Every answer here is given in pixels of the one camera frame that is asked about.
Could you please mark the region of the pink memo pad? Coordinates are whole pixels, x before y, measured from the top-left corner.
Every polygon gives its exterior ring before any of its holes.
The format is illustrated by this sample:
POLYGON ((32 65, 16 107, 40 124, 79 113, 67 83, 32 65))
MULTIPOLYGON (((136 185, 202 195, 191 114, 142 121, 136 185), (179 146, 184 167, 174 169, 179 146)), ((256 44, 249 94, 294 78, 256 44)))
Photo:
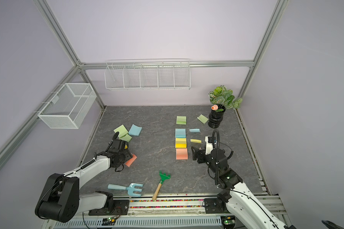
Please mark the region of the pink memo pad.
POLYGON ((187 160, 188 159, 188 150, 186 148, 177 148, 176 149, 176 159, 177 160, 187 160))
POLYGON ((126 161, 126 162, 124 163, 124 165, 125 165, 126 167, 130 167, 136 159, 137 159, 137 156, 136 156, 135 154, 133 154, 133 155, 132 155, 132 158, 129 159, 128 161, 126 161))

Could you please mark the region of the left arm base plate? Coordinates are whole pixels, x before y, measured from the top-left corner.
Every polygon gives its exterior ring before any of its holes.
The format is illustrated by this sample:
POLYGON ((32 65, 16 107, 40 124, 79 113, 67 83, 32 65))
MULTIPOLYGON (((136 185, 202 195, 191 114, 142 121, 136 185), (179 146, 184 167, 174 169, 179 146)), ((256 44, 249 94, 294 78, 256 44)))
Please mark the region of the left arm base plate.
POLYGON ((106 203, 105 207, 90 210, 88 214, 90 216, 127 215, 129 205, 129 200, 113 199, 106 203))

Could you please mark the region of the torn yellow memo page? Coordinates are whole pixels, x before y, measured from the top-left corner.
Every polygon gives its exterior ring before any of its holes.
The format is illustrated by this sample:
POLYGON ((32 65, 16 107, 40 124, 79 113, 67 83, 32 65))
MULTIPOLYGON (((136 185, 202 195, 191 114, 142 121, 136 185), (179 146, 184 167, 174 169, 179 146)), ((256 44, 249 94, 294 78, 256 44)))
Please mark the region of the torn yellow memo page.
POLYGON ((198 140, 198 139, 190 139, 190 142, 192 142, 192 143, 202 143, 202 141, 201 140, 198 140))

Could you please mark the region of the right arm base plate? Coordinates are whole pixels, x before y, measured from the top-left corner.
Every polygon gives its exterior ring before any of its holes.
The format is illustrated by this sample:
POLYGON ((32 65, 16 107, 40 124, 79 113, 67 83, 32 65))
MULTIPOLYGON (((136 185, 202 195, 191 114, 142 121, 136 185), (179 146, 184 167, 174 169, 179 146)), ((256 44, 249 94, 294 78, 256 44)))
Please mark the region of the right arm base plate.
POLYGON ((205 209, 206 214, 229 214, 227 210, 226 202, 219 198, 205 198, 202 206, 205 209))

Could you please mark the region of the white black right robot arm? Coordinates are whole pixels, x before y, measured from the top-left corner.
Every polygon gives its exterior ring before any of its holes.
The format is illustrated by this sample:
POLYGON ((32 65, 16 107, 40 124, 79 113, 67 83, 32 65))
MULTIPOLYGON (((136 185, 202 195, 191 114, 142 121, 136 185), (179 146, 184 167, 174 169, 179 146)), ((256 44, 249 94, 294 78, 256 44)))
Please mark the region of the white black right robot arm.
POLYGON ((272 214, 249 190, 243 179, 228 165, 225 151, 216 147, 206 154, 205 149, 191 147, 193 160, 206 164, 214 173, 215 185, 222 189, 217 195, 219 206, 237 217, 248 229, 294 229, 272 214))

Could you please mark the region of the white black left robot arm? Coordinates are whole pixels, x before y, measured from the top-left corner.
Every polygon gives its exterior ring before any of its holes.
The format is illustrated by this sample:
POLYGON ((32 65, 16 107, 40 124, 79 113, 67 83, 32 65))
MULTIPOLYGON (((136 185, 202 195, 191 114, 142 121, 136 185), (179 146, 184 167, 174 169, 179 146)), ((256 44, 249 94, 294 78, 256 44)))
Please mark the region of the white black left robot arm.
POLYGON ((118 172, 118 168, 124 167, 130 159, 129 143, 113 139, 105 151, 94 153, 86 164, 64 174, 50 175, 36 204, 36 216, 65 223, 85 211, 104 209, 113 212, 115 206, 111 193, 97 191, 81 195, 80 189, 103 171, 114 169, 118 172))

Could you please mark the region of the torn green memo page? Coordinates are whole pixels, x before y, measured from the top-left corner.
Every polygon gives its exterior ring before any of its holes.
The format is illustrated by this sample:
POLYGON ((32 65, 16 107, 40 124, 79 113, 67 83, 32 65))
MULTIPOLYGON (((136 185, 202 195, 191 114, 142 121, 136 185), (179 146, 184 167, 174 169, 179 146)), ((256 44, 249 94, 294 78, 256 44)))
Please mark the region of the torn green memo page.
POLYGON ((198 116, 197 119, 198 119, 201 123, 203 123, 203 124, 207 123, 208 120, 209 120, 207 117, 205 117, 205 116, 202 115, 202 114, 201 114, 200 116, 198 116))

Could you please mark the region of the torn blue memo page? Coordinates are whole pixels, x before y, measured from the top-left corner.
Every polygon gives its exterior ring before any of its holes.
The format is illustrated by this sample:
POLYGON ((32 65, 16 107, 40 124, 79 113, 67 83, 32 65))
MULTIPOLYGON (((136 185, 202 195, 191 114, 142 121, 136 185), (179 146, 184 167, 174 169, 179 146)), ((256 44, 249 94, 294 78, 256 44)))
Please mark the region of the torn blue memo page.
POLYGON ((200 129, 195 128, 195 129, 189 129, 190 133, 200 133, 200 129))

